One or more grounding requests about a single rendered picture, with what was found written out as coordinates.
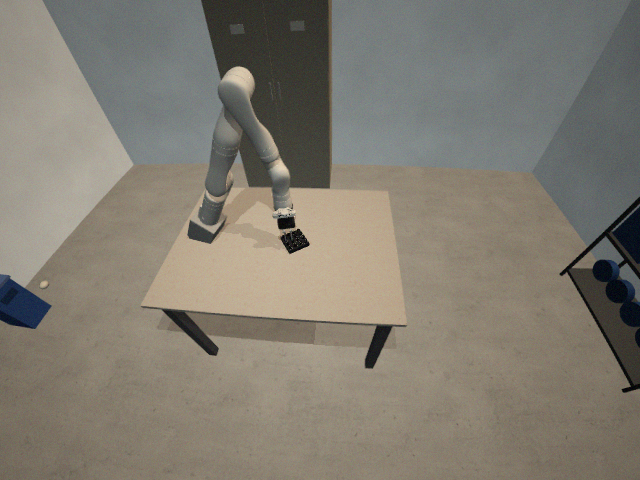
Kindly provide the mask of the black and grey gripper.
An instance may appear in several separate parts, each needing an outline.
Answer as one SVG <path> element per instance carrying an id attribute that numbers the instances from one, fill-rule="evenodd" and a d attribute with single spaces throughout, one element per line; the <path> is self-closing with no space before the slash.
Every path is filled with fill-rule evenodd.
<path id="1" fill-rule="evenodd" d="M 294 216 L 296 216 L 296 211 L 293 210 L 291 196 L 287 201 L 284 202 L 277 202 L 273 199 L 273 203 L 275 210 L 275 212 L 273 213 L 273 218 L 277 219 L 278 228 L 284 233 L 285 241 L 287 241 L 285 229 L 290 230 L 290 238 L 292 241 L 292 228 L 295 227 Z"/>

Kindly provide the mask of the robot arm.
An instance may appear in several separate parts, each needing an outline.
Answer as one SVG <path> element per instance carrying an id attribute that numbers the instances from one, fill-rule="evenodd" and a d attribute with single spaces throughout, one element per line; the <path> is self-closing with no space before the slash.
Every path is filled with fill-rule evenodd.
<path id="1" fill-rule="evenodd" d="M 198 213 L 198 218 L 205 225 L 213 226 L 219 221 L 234 182 L 229 170 L 238 154 L 243 131 L 271 178 L 273 199 L 284 202 L 290 198 L 289 171 L 280 156 L 277 158 L 279 152 L 271 134 L 258 121 L 252 109 L 250 100 L 254 90 L 254 78 L 244 67 L 230 69 L 218 85 L 218 96 L 223 107 L 213 134 L 206 191 Z"/>

